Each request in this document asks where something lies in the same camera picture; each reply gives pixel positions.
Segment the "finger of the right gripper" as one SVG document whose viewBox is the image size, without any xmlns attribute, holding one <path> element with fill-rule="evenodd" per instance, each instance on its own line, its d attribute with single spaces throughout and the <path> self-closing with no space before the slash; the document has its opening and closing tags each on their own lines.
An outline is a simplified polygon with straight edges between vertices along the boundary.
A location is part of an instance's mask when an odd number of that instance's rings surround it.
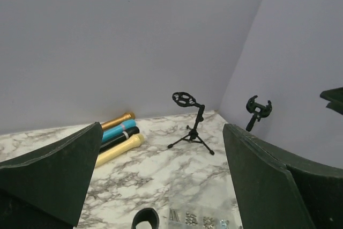
<svg viewBox="0 0 343 229">
<path fill-rule="evenodd" d="M 343 115 L 343 87 L 323 91 L 320 97 L 329 102 L 327 108 Z"/>
</svg>

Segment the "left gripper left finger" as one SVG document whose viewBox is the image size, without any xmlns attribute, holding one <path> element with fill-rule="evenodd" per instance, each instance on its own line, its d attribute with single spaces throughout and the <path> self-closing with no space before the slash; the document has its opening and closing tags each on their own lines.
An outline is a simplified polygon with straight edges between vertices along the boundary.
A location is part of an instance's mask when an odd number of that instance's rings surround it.
<svg viewBox="0 0 343 229">
<path fill-rule="evenodd" d="M 1 162 L 1 228 L 76 227 L 102 136 L 95 122 Z"/>
</svg>

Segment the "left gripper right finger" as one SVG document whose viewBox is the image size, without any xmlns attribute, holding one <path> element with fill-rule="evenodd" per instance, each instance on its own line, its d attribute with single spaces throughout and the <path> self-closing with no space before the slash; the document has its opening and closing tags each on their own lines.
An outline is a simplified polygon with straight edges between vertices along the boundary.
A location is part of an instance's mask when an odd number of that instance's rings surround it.
<svg viewBox="0 0 343 229">
<path fill-rule="evenodd" d="M 308 160 L 235 124 L 223 140 L 243 228 L 342 228 L 342 169 Z"/>
</svg>

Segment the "black shock-mount round-base stand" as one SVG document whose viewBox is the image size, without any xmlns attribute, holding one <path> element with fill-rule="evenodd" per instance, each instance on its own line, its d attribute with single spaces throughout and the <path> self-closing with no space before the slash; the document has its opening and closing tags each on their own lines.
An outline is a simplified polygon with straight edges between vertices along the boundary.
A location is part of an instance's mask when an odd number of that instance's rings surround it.
<svg viewBox="0 0 343 229">
<path fill-rule="evenodd" d="M 256 120 L 259 122 L 262 118 L 268 117 L 272 111 L 272 103 L 270 100 L 268 100 L 267 105 L 264 106 L 255 102 L 257 98 L 258 96 L 254 95 L 248 100 L 246 104 L 246 110 L 250 114 L 252 114 L 252 118 L 250 119 L 248 125 L 246 126 L 246 131 L 248 132 L 252 130 Z"/>
</svg>

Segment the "blue microphone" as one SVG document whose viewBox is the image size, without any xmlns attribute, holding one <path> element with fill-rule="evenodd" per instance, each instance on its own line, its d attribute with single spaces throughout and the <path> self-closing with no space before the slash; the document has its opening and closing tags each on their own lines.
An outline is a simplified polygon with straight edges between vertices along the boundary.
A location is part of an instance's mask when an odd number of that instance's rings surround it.
<svg viewBox="0 0 343 229">
<path fill-rule="evenodd" d="M 105 143 L 106 141 L 114 138 L 115 136 L 119 135 L 123 131 L 129 128 L 135 127 L 135 126 L 136 126 L 136 121 L 134 119 L 129 119 L 122 122 L 121 124 L 104 131 L 101 143 Z"/>
</svg>

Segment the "cream microphone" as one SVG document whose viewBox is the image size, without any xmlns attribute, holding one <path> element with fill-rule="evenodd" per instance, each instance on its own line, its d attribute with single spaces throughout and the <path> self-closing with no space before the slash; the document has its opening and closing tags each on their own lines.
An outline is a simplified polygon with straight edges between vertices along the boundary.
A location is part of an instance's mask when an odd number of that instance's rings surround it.
<svg viewBox="0 0 343 229">
<path fill-rule="evenodd" d="M 141 146 L 144 140 L 145 138 L 142 134 L 132 135 L 123 143 L 120 143 L 117 146 L 114 146 L 109 150 L 106 150 L 105 152 L 99 154 L 95 163 L 95 168 L 102 166 L 103 164 L 113 160 L 114 158 L 120 156 L 121 154 L 133 148 Z"/>
</svg>

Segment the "black round-base clip stand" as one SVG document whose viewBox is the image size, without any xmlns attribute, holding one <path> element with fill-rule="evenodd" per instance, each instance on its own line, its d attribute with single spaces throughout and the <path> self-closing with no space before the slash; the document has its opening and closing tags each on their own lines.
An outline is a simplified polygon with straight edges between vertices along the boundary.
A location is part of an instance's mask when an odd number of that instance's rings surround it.
<svg viewBox="0 0 343 229">
<path fill-rule="evenodd" d="M 152 229 L 158 229 L 160 226 L 160 218 L 154 208 L 139 210 L 132 220 L 131 229 L 136 229 L 137 225 L 144 221 L 148 222 Z"/>
</svg>

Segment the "black microphone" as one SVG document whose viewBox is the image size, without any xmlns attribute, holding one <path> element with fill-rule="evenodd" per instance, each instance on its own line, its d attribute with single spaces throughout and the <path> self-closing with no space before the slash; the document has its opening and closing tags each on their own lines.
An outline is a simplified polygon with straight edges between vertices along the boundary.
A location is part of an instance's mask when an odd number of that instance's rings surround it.
<svg viewBox="0 0 343 229">
<path fill-rule="evenodd" d="M 120 133 L 119 135 L 107 140 L 106 142 L 102 143 L 99 149 L 99 153 L 103 153 L 105 151 L 107 151 L 108 149 L 111 149 L 112 147 L 123 143 L 124 141 L 126 141 L 127 139 L 129 139 L 132 135 L 134 134 L 138 134 L 140 133 L 140 130 L 138 127 L 132 127 L 129 128 L 125 131 L 123 131 L 122 133 Z"/>
</svg>

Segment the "gold microphone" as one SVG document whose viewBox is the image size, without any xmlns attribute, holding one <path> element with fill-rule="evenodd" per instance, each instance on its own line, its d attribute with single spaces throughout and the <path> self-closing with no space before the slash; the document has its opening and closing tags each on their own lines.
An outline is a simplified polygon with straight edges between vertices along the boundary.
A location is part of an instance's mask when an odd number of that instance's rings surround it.
<svg viewBox="0 0 343 229">
<path fill-rule="evenodd" d="M 107 122 L 102 123 L 101 126 L 102 126 L 103 131 L 106 131 L 110 128 L 113 128 L 113 127 L 121 124 L 122 122 L 124 122 L 126 120 L 135 119 L 135 118 L 136 118 L 136 116 L 133 112 L 126 112 L 117 118 L 114 118 L 112 120 L 109 120 Z"/>
</svg>

